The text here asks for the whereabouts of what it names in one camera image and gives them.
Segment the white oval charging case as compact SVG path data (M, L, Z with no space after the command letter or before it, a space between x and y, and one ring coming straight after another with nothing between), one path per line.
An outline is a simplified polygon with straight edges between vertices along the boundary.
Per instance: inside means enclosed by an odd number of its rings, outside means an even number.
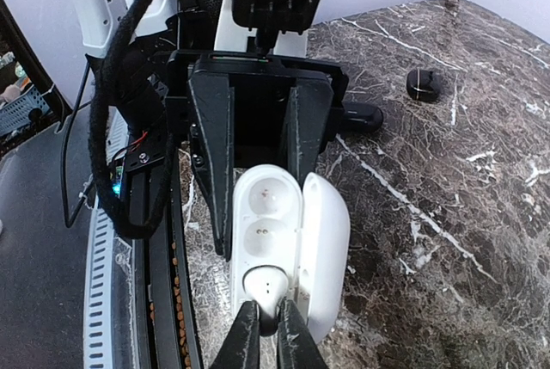
M247 170L233 193L231 313L252 301L243 288L249 270L281 268L289 280L285 298L320 343L339 314L350 233L346 203L324 177L309 173L299 184L275 165Z

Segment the black oval charging case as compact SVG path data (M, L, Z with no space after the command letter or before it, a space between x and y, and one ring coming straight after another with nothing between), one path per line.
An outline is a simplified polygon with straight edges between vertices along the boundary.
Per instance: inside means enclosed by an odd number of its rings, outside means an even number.
M369 134L377 131L384 121L382 110L374 105L362 102L344 102L344 115L340 124L340 133Z

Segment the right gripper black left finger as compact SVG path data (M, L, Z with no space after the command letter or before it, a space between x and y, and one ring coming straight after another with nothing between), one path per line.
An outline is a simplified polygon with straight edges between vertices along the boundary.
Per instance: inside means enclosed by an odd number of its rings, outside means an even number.
M210 369L260 367L260 310L256 301L244 302L224 338Z

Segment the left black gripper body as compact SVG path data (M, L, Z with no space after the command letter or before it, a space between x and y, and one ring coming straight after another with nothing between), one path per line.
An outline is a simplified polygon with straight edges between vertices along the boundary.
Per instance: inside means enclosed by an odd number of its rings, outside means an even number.
M348 76L335 63L179 50L167 71L170 129L197 167L309 167L343 118Z

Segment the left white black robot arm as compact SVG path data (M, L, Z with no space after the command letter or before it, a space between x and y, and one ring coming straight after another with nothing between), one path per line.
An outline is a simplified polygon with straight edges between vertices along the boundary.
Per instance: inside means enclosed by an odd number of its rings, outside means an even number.
M144 74L147 57L132 42L153 0L134 0L119 21L95 69L89 156L101 207L122 237L148 239L162 222L173 161L183 140L213 223L216 252L229 256L233 236L233 171L272 163L304 183L345 115L347 75L332 63L278 56L278 34L304 34L320 0L235 0L230 15L259 35L253 50L221 52L212 46L168 55L168 96L161 98ZM107 120L116 107L129 125L164 132L162 177L148 216L132 222L113 191L107 161Z

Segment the black round charging case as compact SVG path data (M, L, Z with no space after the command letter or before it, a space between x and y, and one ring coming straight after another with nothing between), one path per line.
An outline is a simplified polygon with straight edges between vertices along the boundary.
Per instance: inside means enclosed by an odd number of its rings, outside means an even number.
M406 76L406 92L415 101L436 102L440 96L440 83L435 71L414 69Z

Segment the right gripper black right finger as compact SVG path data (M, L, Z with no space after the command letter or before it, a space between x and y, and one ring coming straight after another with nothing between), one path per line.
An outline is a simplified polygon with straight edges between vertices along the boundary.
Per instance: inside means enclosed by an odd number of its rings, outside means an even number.
M277 368L328 369L295 302L287 298L278 313Z

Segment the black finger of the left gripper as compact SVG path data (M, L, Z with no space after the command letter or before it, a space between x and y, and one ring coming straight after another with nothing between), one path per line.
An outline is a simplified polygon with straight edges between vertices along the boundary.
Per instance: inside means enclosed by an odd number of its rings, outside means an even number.
M225 74L195 73L188 86L192 170L210 210L215 251L229 261L235 93Z
M298 78L290 88L281 137L282 162L296 180L315 170L333 101L329 82Z

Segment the white earbud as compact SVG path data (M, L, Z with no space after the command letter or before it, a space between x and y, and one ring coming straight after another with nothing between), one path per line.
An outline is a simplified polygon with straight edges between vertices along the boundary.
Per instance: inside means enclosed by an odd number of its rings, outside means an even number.
M244 276L243 288L258 305L260 335L273 335L277 331L279 305L289 289L286 273L274 266L253 268Z

